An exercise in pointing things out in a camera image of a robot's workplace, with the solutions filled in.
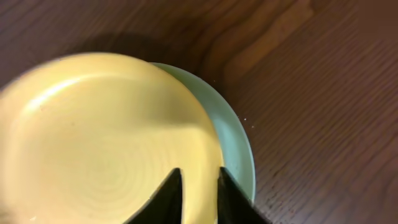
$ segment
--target brown wooden surface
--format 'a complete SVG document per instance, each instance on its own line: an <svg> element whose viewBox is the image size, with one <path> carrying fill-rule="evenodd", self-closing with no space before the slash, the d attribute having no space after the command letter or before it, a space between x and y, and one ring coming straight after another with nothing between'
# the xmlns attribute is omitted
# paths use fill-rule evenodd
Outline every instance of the brown wooden surface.
<svg viewBox="0 0 398 224"><path fill-rule="evenodd" d="M178 66L246 118L256 205L273 222L398 223L398 45L361 32L359 8L349 0L0 0L0 84L84 51Z"/></svg>

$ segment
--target yellow plate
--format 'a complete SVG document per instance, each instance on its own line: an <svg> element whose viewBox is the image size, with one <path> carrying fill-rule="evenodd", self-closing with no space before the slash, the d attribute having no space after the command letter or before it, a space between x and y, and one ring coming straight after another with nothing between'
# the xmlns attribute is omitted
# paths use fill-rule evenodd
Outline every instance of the yellow plate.
<svg viewBox="0 0 398 224"><path fill-rule="evenodd" d="M1 201L15 223L122 223L173 167L183 170L184 223L216 218L223 160L213 125L147 62L54 60L3 90L0 113Z"/></svg>

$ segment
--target dark wood tabletop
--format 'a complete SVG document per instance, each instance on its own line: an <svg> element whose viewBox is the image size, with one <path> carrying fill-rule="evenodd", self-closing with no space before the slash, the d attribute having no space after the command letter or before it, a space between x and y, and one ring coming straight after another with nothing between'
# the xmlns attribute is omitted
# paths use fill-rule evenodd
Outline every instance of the dark wood tabletop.
<svg viewBox="0 0 398 224"><path fill-rule="evenodd" d="M180 67L242 118L274 223L398 223L398 20L357 2L0 0L0 85L87 51Z"/></svg>

